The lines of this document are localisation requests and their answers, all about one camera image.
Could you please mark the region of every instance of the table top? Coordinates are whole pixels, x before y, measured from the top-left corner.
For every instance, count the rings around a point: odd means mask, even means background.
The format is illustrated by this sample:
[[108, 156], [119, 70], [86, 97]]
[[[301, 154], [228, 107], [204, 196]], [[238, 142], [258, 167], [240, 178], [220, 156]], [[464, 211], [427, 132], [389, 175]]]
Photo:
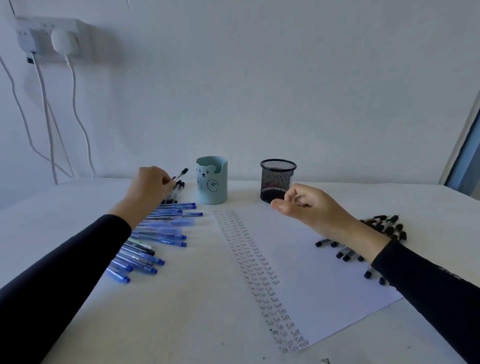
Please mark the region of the table top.
[[[77, 179], [0, 211], [0, 285], [108, 212], [129, 183]], [[480, 201], [439, 185], [309, 184], [359, 218], [400, 214], [410, 249], [480, 285]], [[194, 186], [183, 202], [196, 200]], [[260, 182], [229, 181], [227, 202], [199, 205], [205, 216], [186, 228], [188, 247], [158, 247], [166, 264], [156, 276], [132, 273], [122, 285], [104, 275], [45, 363], [464, 363], [403, 299], [282, 354], [211, 212], [264, 204], [259, 191]], [[25, 328], [25, 340], [34, 330]]]

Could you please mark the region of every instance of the wire mesh cup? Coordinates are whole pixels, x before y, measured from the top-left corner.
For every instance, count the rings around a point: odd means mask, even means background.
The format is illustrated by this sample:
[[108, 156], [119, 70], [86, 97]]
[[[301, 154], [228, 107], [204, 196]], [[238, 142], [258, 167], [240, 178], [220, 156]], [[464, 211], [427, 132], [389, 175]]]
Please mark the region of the wire mesh cup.
[[297, 165], [284, 159], [265, 159], [260, 163], [262, 167], [262, 187], [260, 198], [267, 203], [276, 198], [285, 196], [290, 188], [290, 178]]

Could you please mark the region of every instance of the pen holder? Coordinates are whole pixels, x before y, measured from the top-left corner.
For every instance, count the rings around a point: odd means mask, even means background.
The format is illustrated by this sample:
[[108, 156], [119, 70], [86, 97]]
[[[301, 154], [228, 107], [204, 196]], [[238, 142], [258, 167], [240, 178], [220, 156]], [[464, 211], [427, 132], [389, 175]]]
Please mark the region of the pen holder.
[[202, 204], [217, 205], [227, 199], [227, 166], [222, 157], [197, 159], [197, 194]]
[[290, 178], [297, 165], [284, 159], [266, 159], [260, 163], [262, 167], [262, 186], [260, 198], [267, 203], [276, 198], [283, 200], [285, 192], [290, 188]]

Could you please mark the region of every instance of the teal pen holder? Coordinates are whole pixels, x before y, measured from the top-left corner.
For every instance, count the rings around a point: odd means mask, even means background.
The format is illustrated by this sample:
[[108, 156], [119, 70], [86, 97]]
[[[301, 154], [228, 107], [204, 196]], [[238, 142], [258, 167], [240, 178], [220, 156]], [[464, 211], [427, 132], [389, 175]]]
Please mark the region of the teal pen holder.
[[197, 195], [202, 204], [218, 205], [228, 195], [228, 162], [223, 157], [197, 159]]

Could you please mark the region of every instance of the pile of black pens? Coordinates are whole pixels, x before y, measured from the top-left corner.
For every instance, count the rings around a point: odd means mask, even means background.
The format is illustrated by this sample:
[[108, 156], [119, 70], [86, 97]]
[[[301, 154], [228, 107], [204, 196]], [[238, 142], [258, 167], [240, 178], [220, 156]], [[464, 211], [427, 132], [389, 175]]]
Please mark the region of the pile of black pens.
[[[398, 215], [393, 215], [390, 218], [387, 215], [378, 215], [373, 218], [368, 218], [366, 220], [360, 220], [365, 225], [370, 226], [372, 229], [381, 232], [383, 235], [388, 236], [390, 239], [397, 239], [399, 242], [407, 240], [407, 233], [403, 231], [403, 224], [398, 223]], [[330, 239], [323, 239], [315, 243], [316, 247], [320, 247], [324, 244], [330, 243], [330, 246], [333, 248], [338, 248], [336, 254], [337, 259], [343, 259], [344, 262], [348, 262], [350, 259], [356, 257], [360, 262], [364, 261], [364, 258], [353, 251], [353, 249], [348, 248], [338, 242], [332, 241]], [[366, 279], [370, 279], [374, 269], [372, 266], [368, 266], [367, 271], [363, 275]], [[380, 277], [378, 280], [382, 286], [384, 286], [387, 281], [384, 277]]]
[[[180, 176], [188, 171], [185, 168]], [[107, 272], [116, 280], [129, 283], [127, 273], [137, 270], [145, 274], [157, 274], [155, 265], [162, 266], [165, 261], [155, 256], [150, 243], [161, 243], [186, 247], [187, 236], [182, 227], [195, 225], [194, 217], [203, 216], [203, 212], [185, 212], [195, 210], [195, 202], [177, 203], [179, 192], [185, 187], [180, 180], [172, 192], [132, 231], [130, 238], [111, 261]]]

